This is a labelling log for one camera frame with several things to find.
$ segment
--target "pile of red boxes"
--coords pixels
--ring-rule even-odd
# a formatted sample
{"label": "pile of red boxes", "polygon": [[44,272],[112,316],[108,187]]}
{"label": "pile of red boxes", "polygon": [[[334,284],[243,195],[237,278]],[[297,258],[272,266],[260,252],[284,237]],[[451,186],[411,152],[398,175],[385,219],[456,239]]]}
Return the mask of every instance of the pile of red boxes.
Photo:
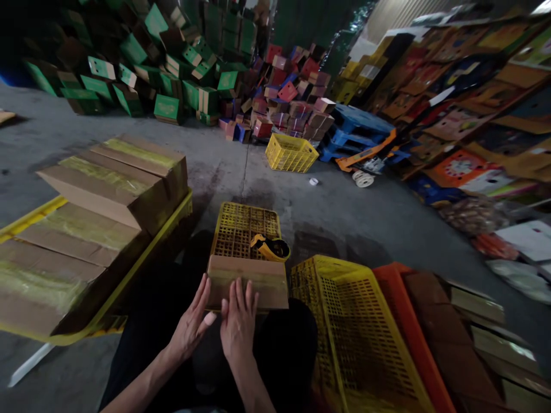
{"label": "pile of red boxes", "polygon": [[270,45],[266,59],[257,58],[240,76],[241,96],[221,101],[219,126],[226,139],[248,143],[269,139],[272,128],[280,133],[308,139],[317,146],[334,122],[335,103],[324,98],[331,76],[320,72],[325,50],[295,46],[289,56]]}

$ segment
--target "corrugated metal wall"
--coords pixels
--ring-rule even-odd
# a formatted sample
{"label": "corrugated metal wall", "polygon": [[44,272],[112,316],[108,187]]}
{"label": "corrugated metal wall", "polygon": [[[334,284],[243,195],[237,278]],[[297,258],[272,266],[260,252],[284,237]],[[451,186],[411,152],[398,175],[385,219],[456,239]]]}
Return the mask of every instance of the corrugated metal wall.
{"label": "corrugated metal wall", "polygon": [[[439,11],[450,11],[454,6],[469,3],[468,0],[380,0],[367,22],[367,30],[362,37],[378,44],[386,31],[407,27],[419,16]],[[542,0],[498,0],[494,1],[494,9],[489,17],[500,17],[513,6],[522,6],[532,11]]]}

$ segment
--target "pile of green boxes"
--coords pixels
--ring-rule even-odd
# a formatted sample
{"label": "pile of green boxes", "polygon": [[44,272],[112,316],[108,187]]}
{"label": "pile of green boxes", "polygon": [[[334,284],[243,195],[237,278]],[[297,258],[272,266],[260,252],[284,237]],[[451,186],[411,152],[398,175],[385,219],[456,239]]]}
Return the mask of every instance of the pile of green boxes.
{"label": "pile of green boxes", "polygon": [[25,65],[38,87],[66,98],[80,115],[122,107],[132,117],[153,110],[171,124],[194,113],[217,124],[219,95],[236,97],[239,74],[248,70],[242,62],[252,59],[251,13],[238,15],[233,2],[202,2],[204,21],[192,25],[178,7],[164,13],[135,3],[70,2],[58,22],[48,22],[51,34],[26,38]]}

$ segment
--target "orange plastic crate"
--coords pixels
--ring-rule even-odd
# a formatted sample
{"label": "orange plastic crate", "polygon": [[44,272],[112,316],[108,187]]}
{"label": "orange plastic crate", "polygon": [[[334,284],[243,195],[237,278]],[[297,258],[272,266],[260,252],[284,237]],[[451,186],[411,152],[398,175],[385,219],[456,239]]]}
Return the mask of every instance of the orange plastic crate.
{"label": "orange plastic crate", "polygon": [[448,389],[442,380],[440,370],[432,357],[425,336],[409,299],[402,280],[402,274],[411,269],[399,263],[392,263],[373,270],[390,312],[394,316],[402,337],[406,341],[413,362],[425,384],[434,410],[438,413],[456,413]]}

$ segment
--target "concrete floor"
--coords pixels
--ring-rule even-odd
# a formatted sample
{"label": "concrete floor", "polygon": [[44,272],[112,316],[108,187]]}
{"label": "concrete floor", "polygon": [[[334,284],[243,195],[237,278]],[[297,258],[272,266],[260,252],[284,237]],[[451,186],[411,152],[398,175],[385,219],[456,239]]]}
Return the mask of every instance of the concrete floor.
{"label": "concrete floor", "polygon": [[[314,252],[373,267],[395,260],[465,283],[505,307],[507,327],[534,346],[551,377],[551,310],[489,272],[465,238],[391,177],[359,189],[331,164],[315,162],[308,174],[275,172],[264,147],[226,142],[218,128],[194,119],[175,127],[122,111],[77,116],[64,99],[1,84],[0,108],[25,118],[0,128],[0,227],[56,195],[35,171],[115,134],[141,135],[187,155],[198,229],[214,230],[221,202],[247,203],[278,212],[295,262]],[[311,177],[320,185],[310,186]],[[57,348],[7,389],[11,373],[40,344],[0,333],[0,411],[95,411],[117,342],[117,336],[107,336]]]}

